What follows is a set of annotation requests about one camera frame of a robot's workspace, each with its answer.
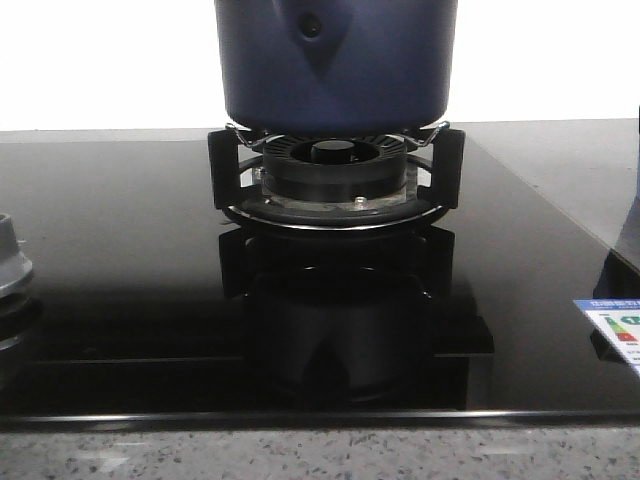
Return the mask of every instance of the burner ring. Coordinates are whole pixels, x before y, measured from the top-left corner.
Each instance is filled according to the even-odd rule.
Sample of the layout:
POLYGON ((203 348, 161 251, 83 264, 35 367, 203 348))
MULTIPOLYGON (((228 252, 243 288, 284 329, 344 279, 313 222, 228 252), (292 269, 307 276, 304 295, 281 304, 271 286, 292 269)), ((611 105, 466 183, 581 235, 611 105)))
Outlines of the burner ring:
POLYGON ((265 186, 285 197, 317 202, 378 198, 405 182, 406 147, 388 135, 349 139, 277 137, 263 151, 265 186))

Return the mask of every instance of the pot handle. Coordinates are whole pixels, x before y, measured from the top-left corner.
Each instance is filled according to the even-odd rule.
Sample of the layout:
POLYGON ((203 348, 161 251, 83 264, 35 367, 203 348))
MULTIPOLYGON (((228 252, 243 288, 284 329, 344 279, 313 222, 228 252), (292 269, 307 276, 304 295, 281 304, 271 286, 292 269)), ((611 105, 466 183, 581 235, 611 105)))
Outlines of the pot handle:
POLYGON ((307 51, 332 50, 351 25, 351 0, 271 0, 289 37, 307 51))

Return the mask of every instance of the gas stove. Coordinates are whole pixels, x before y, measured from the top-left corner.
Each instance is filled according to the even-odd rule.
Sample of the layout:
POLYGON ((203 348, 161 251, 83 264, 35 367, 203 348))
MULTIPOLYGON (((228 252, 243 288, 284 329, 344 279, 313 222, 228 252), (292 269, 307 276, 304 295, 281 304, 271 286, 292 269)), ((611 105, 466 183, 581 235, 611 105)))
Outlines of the gas stove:
POLYGON ((418 201, 402 182, 301 199, 269 177, 296 148, 344 164, 366 158, 361 143, 406 147, 329 140, 280 136, 257 157, 229 129, 208 143, 0 144, 0 204, 34 271, 0 305, 1 428, 640 420, 637 376, 573 304, 637 298, 634 267, 472 131, 460 188, 442 196, 438 140, 411 152, 404 175, 428 167, 413 191, 430 207, 392 221, 366 212, 418 201), (284 206, 306 220, 281 221, 284 206))

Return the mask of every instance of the gas burner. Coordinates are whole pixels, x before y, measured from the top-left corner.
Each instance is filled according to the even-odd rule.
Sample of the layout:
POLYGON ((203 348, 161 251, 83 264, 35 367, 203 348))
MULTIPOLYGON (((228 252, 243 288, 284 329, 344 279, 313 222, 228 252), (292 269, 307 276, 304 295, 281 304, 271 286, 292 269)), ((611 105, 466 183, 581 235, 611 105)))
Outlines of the gas burner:
POLYGON ((231 127, 209 134, 215 205, 240 224, 305 231, 433 222, 457 207, 463 148, 464 132, 443 126, 350 138, 231 127), (432 160, 409 154, 430 143, 432 160), (240 144, 261 155, 239 161, 240 144))

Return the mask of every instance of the granite countertop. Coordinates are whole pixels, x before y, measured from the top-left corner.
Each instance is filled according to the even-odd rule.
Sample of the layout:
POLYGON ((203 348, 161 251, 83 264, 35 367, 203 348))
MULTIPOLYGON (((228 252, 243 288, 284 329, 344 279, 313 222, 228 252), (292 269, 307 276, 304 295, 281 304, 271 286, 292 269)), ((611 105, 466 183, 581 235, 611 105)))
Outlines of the granite countertop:
POLYGON ((640 479, 639 428, 0 435, 0 478, 640 479))

